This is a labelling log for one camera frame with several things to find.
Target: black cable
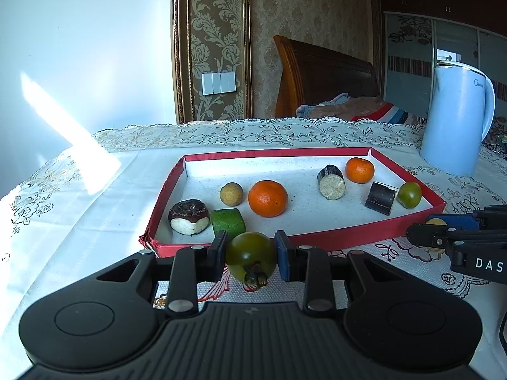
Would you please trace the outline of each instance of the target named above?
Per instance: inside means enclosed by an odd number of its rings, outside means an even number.
[[[507,322],[507,313],[505,313],[502,324],[500,324],[500,344],[504,348],[505,355],[507,355],[507,341],[505,341],[504,336],[505,322]]]

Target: kettle handle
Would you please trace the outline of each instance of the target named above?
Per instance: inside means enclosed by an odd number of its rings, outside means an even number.
[[[486,138],[493,123],[493,115],[495,114],[495,89],[493,83],[486,76],[486,98],[484,102],[484,125],[482,128],[482,140]]]

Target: light switch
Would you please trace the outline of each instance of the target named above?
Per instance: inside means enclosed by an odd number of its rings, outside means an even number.
[[[202,79],[202,95],[208,96],[213,94],[213,80],[212,73],[205,73],[201,75]]]
[[[220,93],[220,73],[213,73],[211,75],[211,79],[213,81],[213,94]]]
[[[221,92],[234,92],[236,91],[236,74],[220,73],[220,89]]]

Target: orange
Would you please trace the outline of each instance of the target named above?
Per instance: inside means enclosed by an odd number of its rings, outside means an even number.
[[[353,157],[345,165],[345,174],[354,183],[368,183],[375,174],[375,167],[371,161],[360,157]]]
[[[262,180],[255,183],[248,192],[248,204],[255,214],[262,217],[276,217],[287,208],[288,195],[280,183]]]

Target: table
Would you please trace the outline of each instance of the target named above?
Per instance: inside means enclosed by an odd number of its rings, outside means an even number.
[[[2,378],[15,378],[30,366],[17,334],[19,319],[30,304],[141,249],[138,238],[168,172],[182,155],[245,148],[373,146],[439,194],[450,213],[505,204],[506,160],[481,147],[473,177],[448,175],[420,158],[423,131],[423,126],[349,123],[333,117],[103,130],[92,138],[120,167],[110,174],[106,168],[98,170],[107,174],[98,191],[83,178],[89,170],[79,170],[79,161],[73,160],[79,160],[76,150],[64,151],[0,202],[3,224],[6,218],[13,219],[12,238],[0,246]],[[453,273],[442,251],[412,246],[404,237],[361,248],[472,304],[483,321],[472,367],[487,379],[507,377],[507,357],[498,341],[507,287]],[[163,284],[159,288],[159,302],[166,289]],[[203,300],[299,303],[303,293],[302,283],[283,283],[277,275],[268,287],[247,293],[227,273],[219,284],[201,283],[198,291]],[[345,307],[343,283],[336,283],[335,292],[337,306]]]

